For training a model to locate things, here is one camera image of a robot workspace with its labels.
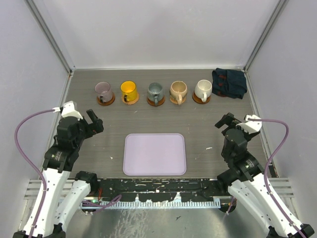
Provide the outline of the front aluminium rail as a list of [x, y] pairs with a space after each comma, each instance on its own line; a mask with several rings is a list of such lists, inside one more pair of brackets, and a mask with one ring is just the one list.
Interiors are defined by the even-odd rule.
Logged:
[[[288, 178], [269, 178], [270, 184], [281, 198], [294, 198], [291, 183]], [[62, 195], [66, 196], [66, 192], [71, 189], [74, 179], [68, 179], [64, 184]], [[25, 193], [25, 198], [36, 198], [41, 186], [40, 180], [30, 180]]]

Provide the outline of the left aluminium frame post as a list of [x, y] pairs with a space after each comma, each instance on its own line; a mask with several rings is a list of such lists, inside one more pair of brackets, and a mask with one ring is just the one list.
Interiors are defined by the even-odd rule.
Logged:
[[30, 12], [33, 14], [36, 22], [38, 23], [39, 27], [41, 28], [44, 36], [48, 40], [50, 46], [52, 47], [53, 51], [55, 52], [57, 58], [65, 68], [65, 70], [71, 74], [73, 72], [73, 69], [70, 67], [68, 62], [66, 61], [66, 58], [60, 49], [60, 47], [57, 44], [57, 41], [55, 40], [51, 30], [49, 29], [49, 26], [47, 25], [45, 19], [43, 18], [42, 14], [40, 13], [40, 10], [36, 6], [35, 2], [33, 0], [25, 0], [24, 1], [26, 5], [28, 6]]

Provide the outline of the white ceramic mug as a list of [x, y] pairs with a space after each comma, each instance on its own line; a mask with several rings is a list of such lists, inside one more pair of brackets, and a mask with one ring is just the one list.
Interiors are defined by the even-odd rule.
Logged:
[[205, 103], [212, 93], [212, 83], [208, 80], [200, 80], [195, 87], [195, 95]]

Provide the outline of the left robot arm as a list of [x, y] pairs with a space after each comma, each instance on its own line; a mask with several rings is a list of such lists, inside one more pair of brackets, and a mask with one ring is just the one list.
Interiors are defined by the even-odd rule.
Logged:
[[54, 108], [53, 112], [59, 112], [61, 119], [54, 144], [45, 153], [43, 171], [36, 169], [42, 181], [40, 191], [23, 230], [13, 234], [15, 238], [64, 238], [84, 198], [99, 192], [97, 175], [80, 171], [69, 193], [60, 200], [84, 140], [103, 132], [103, 121], [91, 109], [86, 111], [91, 123], [66, 106]]

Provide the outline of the beige ceramic mug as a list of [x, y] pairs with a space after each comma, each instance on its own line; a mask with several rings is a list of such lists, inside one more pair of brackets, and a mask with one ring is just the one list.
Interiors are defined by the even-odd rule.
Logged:
[[187, 85], [183, 81], [174, 81], [169, 90], [170, 96], [177, 100], [178, 105], [182, 104], [182, 99], [187, 96], [187, 92]]

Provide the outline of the dark blue folded cloth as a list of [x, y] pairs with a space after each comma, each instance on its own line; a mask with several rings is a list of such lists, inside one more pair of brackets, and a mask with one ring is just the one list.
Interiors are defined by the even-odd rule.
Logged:
[[232, 99], [243, 99], [247, 93], [247, 82], [244, 72], [216, 68], [211, 75], [212, 93], [215, 95]]

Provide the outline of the lavender plastic tray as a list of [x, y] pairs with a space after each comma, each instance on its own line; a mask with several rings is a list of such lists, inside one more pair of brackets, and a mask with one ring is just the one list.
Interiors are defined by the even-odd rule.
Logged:
[[132, 133], [126, 136], [123, 172], [127, 176], [181, 176], [186, 170], [182, 134]]

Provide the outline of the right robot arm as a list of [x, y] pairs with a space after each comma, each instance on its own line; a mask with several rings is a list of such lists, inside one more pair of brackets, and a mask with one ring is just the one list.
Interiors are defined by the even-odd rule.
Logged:
[[246, 115], [244, 122], [225, 114], [215, 127], [221, 128], [221, 155], [229, 169], [217, 176], [222, 195], [236, 198], [262, 226], [269, 238], [309, 238], [315, 231], [302, 223], [284, 204], [268, 180], [269, 163], [262, 167], [248, 151], [248, 142], [260, 133], [264, 119]]

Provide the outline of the woven rattan coaster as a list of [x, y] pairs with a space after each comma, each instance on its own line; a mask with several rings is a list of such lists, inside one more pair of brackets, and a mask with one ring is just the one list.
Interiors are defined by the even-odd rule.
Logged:
[[[178, 105], [178, 102], [176, 99], [172, 98], [172, 96], [169, 96], [169, 99], [172, 103], [174, 104], [177, 104]], [[182, 103], [184, 103], [186, 101], [186, 97], [182, 99]]]
[[122, 100], [122, 102], [123, 102], [124, 104], [126, 104], [126, 105], [135, 104], [135, 103], [137, 103], [138, 100], [139, 100], [139, 93], [137, 94], [137, 97], [136, 97], [134, 100], [132, 100], [132, 101], [128, 101], [128, 100], [127, 100], [127, 95], [122, 96], [122, 97], [121, 97], [121, 100]]

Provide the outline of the wooden coaster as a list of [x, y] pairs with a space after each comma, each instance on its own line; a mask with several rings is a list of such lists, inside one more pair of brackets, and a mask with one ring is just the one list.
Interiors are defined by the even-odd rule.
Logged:
[[161, 106], [165, 102], [165, 96], [160, 101], [158, 101], [157, 104], [155, 104], [154, 101], [151, 101], [149, 98], [147, 98], [147, 102], [150, 106], [158, 107], [158, 106]]
[[209, 97], [207, 97], [206, 101], [203, 102], [202, 99], [200, 99], [199, 97], [196, 96], [195, 92], [193, 92], [192, 98], [198, 104], [206, 104], [211, 100], [211, 96], [209, 96]]
[[109, 106], [114, 102], [114, 100], [115, 100], [114, 93], [97, 96], [97, 102], [101, 106]]

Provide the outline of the aluminium frame post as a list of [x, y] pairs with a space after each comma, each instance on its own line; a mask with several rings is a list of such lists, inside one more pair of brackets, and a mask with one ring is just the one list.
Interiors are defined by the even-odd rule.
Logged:
[[266, 23], [256, 45], [254, 46], [251, 55], [249, 56], [243, 70], [247, 71], [254, 59], [256, 58], [257, 54], [259, 53], [262, 45], [264, 44], [265, 40], [267, 39], [267, 37], [269, 36], [270, 32], [272, 31], [275, 23], [277, 22], [279, 16], [281, 15], [281, 13], [283, 12], [284, 8], [286, 7], [288, 3], [288, 0], [279, 0], [272, 12], [272, 14], [270, 15], [268, 22]]
[[73, 69], [70, 67], [68, 62], [66, 61], [66, 58], [60, 49], [60, 47], [57, 44], [57, 41], [55, 40], [51, 30], [49, 29], [49, 26], [47, 25], [45, 19], [43, 18], [42, 14], [40, 13], [40, 10], [36, 6], [35, 2], [33, 0], [25, 0], [24, 1], [26, 5], [28, 6], [30, 12], [33, 14], [36, 22], [38, 23], [39, 27], [41, 28], [44, 36], [48, 40], [50, 46], [52, 47], [53, 51], [55, 52], [57, 58], [65, 68], [65, 70], [71, 74], [73, 72]]

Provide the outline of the grey green ceramic mug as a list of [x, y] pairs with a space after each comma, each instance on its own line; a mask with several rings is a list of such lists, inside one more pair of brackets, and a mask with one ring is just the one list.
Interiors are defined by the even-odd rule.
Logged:
[[161, 84], [153, 82], [148, 86], [147, 99], [154, 103], [155, 106], [163, 99], [164, 92]]

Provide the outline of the yellow glass mug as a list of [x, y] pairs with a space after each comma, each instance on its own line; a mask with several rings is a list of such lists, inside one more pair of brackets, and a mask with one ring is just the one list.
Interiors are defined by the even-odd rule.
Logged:
[[122, 96], [127, 95], [127, 100], [132, 101], [137, 97], [137, 86], [133, 81], [125, 81], [120, 86]]

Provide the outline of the clear purple glass mug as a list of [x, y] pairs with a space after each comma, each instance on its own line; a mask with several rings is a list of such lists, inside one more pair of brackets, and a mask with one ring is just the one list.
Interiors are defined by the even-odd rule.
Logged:
[[107, 103], [112, 99], [112, 89], [108, 82], [99, 82], [95, 86], [95, 92], [101, 103]]

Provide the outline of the right aluminium frame post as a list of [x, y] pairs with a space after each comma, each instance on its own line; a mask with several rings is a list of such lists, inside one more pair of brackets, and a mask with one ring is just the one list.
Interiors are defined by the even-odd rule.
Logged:
[[283, 12], [284, 8], [286, 7], [288, 3], [288, 0], [279, 0], [272, 12], [272, 14], [270, 15], [268, 22], [266, 23], [256, 45], [254, 46], [251, 55], [249, 56], [243, 70], [247, 71], [254, 59], [256, 58], [257, 54], [259, 53], [262, 45], [264, 44], [265, 40], [267, 39], [267, 37], [269, 36], [270, 32], [272, 31], [275, 23], [277, 22], [279, 16], [281, 15], [281, 13]]

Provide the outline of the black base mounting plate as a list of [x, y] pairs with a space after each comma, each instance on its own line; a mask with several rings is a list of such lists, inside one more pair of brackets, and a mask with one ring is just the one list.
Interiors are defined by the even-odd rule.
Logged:
[[98, 179], [89, 196], [111, 201], [121, 195], [121, 202], [171, 202], [180, 195], [181, 202], [213, 201], [215, 197], [229, 197], [220, 183], [210, 178], [106, 178]]

